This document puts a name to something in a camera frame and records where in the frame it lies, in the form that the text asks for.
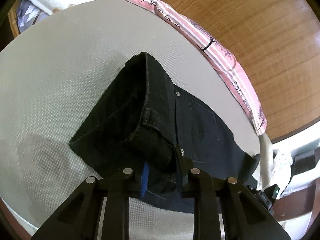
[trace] white textured surface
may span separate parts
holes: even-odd
[[[124,0],[74,6],[33,25],[0,53],[0,196],[31,224],[40,227],[87,176],[100,178],[68,141],[124,63],[142,51],[208,104],[244,151],[260,151],[225,84],[171,26]],[[130,226],[134,239],[191,239],[193,220],[131,200]]]

